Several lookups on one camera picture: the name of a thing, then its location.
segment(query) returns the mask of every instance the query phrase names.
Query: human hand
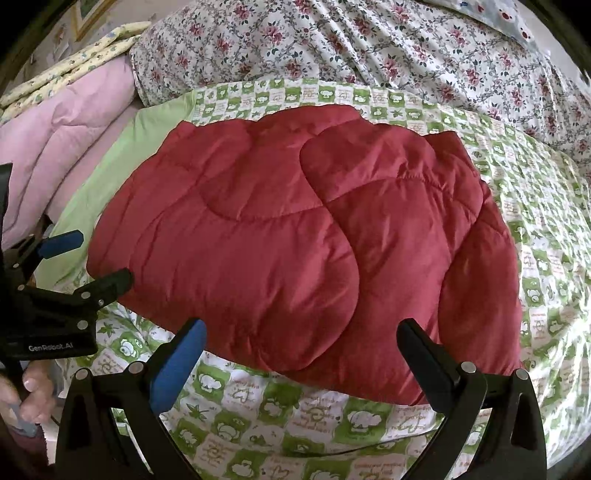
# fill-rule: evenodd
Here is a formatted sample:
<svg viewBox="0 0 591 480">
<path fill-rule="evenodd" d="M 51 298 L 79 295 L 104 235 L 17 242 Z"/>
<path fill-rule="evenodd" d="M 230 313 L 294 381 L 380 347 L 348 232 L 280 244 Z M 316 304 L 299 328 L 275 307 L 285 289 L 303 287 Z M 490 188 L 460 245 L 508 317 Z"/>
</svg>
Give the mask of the human hand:
<svg viewBox="0 0 591 480">
<path fill-rule="evenodd" d="M 29 423 L 43 423 L 49 420 L 56 406 L 53 395 L 54 385 L 50 378 L 50 369 L 54 360 L 37 360 L 29 363 L 22 375 L 22 382 L 30 392 L 20 406 L 21 418 Z M 7 404 L 18 404 L 20 399 L 12 382 L 0 375 L 0 414 L 4 420 L 14 425 L 14 414 L 10 415 Z"/>
</svg>

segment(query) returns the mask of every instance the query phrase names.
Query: floral bedsheet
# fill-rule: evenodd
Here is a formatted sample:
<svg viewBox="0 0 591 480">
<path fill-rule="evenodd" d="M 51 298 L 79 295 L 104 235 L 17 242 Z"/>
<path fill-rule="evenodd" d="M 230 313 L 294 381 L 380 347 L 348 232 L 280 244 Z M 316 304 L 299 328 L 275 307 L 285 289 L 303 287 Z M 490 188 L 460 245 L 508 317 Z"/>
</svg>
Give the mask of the floral bedsheet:
<svg viewBox="0 0 591 480">
<path fill-rule="evenodd" d="M 275 79 L 195 93 L 196 125 L 341 103 L 372 122 L 423 135 L 456 131 L 517 245 L 521 359 L 541 406 L 548 464 L 591 433 L 589 188 L 571 159 L 512 125 L 399 90 Z M 88 281 L 81 264 L 60 288 L 73 291 Z M 80 367 L 96 375 L 122 371 L 172 337 L 118 303 L 99 312 L 97 331 L 96 355 L 60 361 L 66 384 Z M 127 431 L 123 412 L 116 418 Z M 441 420 L 429 406 L 393 406 L 310 388 L 208 352 L 161 418 L 204 480 L 398 480 Z M 469 464 L 487 418 L 484 411 L 454 476 Z"/>
<path fill-rule="evenodd" d="M 199 0 L 146 30 L 130 57 L 147 106 L 204 85 L 275 77 L 387 86 L 502 120 L 566 153 L 591 179 L 589 95 L 535 49 L 444 7 Z"/>
</svg>

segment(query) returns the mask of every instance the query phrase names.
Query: pink rose print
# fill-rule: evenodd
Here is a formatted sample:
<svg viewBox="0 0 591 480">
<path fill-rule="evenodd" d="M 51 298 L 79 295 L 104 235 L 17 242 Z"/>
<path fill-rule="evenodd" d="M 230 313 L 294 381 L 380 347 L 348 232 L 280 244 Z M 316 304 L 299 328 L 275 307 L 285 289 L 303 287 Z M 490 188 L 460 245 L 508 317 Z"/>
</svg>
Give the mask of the pink rose print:
<svg viewBox="0 0 591 480">
<path fill-rule="evenodd" d="M 298 8 L 302 15 L 307 15 L 312 12 L 310 0 L 294 0 L 294 5 Z"/>
<path fill-rule="evenodd" d="M 226 54 L 228 53 L 228 50 L 230 50 L 230 43 L 227 42 L 224 38 L 222 34 L 219 34 L 217 36 L 217 43 L 216 43 L 217 47 L 219 50 L 222 51 L 222 53 Z"/>
<path fill-rule="evenodd" d="M 550 94 L 550 88 L 548 87 L 548 79 L 546 77 L 540 75 L 540 78 L 538 79 L 538 85 L 540 85 L 540 87 L 542 88 L 542 93 L 544 95 Z"/>
<path fill-rule="evenodd" d="M 427 59 L 427 54 L 425 53 L 425 50 L 420 45 L 413 45 L 413 50 L 417 54 L 417 57 L 420 60 L 425 61 Z"/>
<path fill-rule="evenodd" d="M 359 33 L 361 33 L 364 37 L 369 34 L 369 23 L 362 17 L 357 17 L 353 22 L 355 23 L 357 30 L 359 30 Z"/>
<path fill-rule="evenodd" d="M 511 92 L 511 96 L 513 97 L 513 103 L 515 106 L 519 107 L 523 105 L 523 98 L 521 98 L 521 92 L 518 88 Z"/>
<path fill-rule="evenodd" d="M 246 20 L 248 16 L 251 14 L 248 11 L 248 9 L 242 4 L 236 6 L 236 8 L 234 9 L 234 13 L 240 20 Z"/>
<path fill-rule="evenodd" d="M 464 47 L 466 45 L 466 40 L 462 37 L 462 31 L 459 28 L 453 27 L 451 35 L 456 39 L 458 46 Z"/>
<path fill-rule="evenodd" d="M 398 2 L 396 2 L 396 6 L 394 7 L 394 13 L 396 14 L 396 16 L 406 22 L 406 20 L 408 20 L 408 15 L 406 13 L 406 8 L 404 8 L 404 4 L 399 4 Z"/>
<path fill-rule="evenodd" d="M 203 34 L 203 25 L 194 23 L 191 25 L 191 28 L 189 28 L 189 31 L 196 37 L 200 37 Z"/>
<path fill-rule="evenodd" d="M 503 50 L 503 52 L 501 53 L 501 55 L 499 55 L 499 57 L 501 57 L 501 60 L 503 61 L 503 66 L 506 69 L 510 69 L 513 66 L 513 63 L 511 62 L 511 59 L 509 58 L 509 53 L 506 50 Z"/>
<path fill-rule="evenodd" d="M 474 70 L 474 69 L 466 70 L 466 75 L 468 76 L 468 83 L 470 85 L 478 85 L 478 82 L 480 82 L 480 77 L 478 76 L 478 73 L 476 70 Z"/>
<path fill-rule="evenodd" d="M 384 69 L 388 73 L 389 80 L 393 80 L 398 76 L 398 69 L 396 68 L 396 62 L 394 59 L 386 59 L 384 62 Z"/>
<path fill-rule="evenodd" d="M 301 65 L 295 60 L 291 59 L 288 61 L 285 68 L 290 73 L 291 78 L 298 79 L 301 77 Z"/>
<path fill-rule="evenodd" d="M 246 63 L 241 64 L 240 68 L 238 69 L 238 71 L 240 72 L 240 75 L 246 75 L 246 74 L 250 73 L 251 70 L 252 70 L 252 66 L 247 65 Z"/>
<path fill-rule="evenodd" d="M 554 115 L 548 115 L 546 121 L 548 122 L 548 130 L 550 131 L 550 134 L 556 134 L 556 118 Z"/>
<path fill-rule="evenodd" d="M 263 35 L 273 43 L 273 45 L 279 45 L 283 40 L 283 34 L 279 31 L 279 27 L 276 25 L 269 25 L 265 28 Z"/>
<path fill-rule="evenodd" d="M 492 107 L 488 109 L 488 116 L 494 118 L 495 120 L 501 119 L 501 117 L 499 116 L 500 113 L 501 111 L 499 110 L 499 106 L 496 103 L 493 103 Z"/>
<path fill-rule="evenodd" d="M 341 53 L 344 50 L 343 44 L 339 41 L 339 37 L 336 36 L 336 33 L 332 32 L 328 36 L 328 41 L 337 53 Z"/>
<path fill-rule="evenodd" d="M 441 93 L 441 98 L 444 102 L 451 102 L 455 100 L 456 96 L 453 93 L 453 87 L 451 85 L 443 85 L 439 92 Z"/>
<path fill-rule="evenodd" d="M 185 56 L 184 52 L 182 51 L 177 53 L 177 65 L 184 69 L 189 66 L 189 59 Z"/>
</svg>

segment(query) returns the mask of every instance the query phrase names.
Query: folded blanket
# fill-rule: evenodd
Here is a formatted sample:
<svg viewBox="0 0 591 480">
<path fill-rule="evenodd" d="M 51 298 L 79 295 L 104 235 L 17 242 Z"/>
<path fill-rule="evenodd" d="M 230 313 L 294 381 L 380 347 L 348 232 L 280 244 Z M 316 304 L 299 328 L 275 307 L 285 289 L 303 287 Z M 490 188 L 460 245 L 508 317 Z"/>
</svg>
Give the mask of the folded blanket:
<svg viewBox="0 0 591 480">
<path fill-rule="evenodd" d="M 212 353 L 307 385 L 424 401 L 406 317 L 458 361 L 519 366 L 515 246 L 458 136 L 350 106 L 179 124 L 93 234 L 88 273 L 122 267 L 125 307 L 173 332 L 199 316 Z"/>
<path fill-rule="evenodd" d="M 90 72 L 0 128 L 3 163 L 12 163 L 2 248 L 35 227 L 70 169 L 135 95 L 127 57 Z"/>
<path fill-rule="evenodd" d="M 0 125 L 51 98 L 65 86 L 125 53 L 139 39 L 139 34 L 149 26 L 150 22 L 121 25 L 99 41 L 48 68 L 28 82 L 14 87 L 0 98 L 0 107 L 6 109 L 3 112 L 0 110 Z"/>
</svg>

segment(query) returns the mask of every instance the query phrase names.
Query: pillow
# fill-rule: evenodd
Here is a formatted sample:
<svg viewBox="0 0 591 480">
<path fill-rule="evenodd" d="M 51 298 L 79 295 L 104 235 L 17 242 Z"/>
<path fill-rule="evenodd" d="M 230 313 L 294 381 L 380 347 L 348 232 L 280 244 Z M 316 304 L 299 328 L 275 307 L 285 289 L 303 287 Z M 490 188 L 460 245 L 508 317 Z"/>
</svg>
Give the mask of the pillow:
<svg viewBox="0 0 591 480">
<path fill-rule="evenodd" d="M 531 29 L 519 14 L 514 0 L 425 0 L 472 17 L 513 38 L 523 48 L 538 51 Z"/>
</svg>

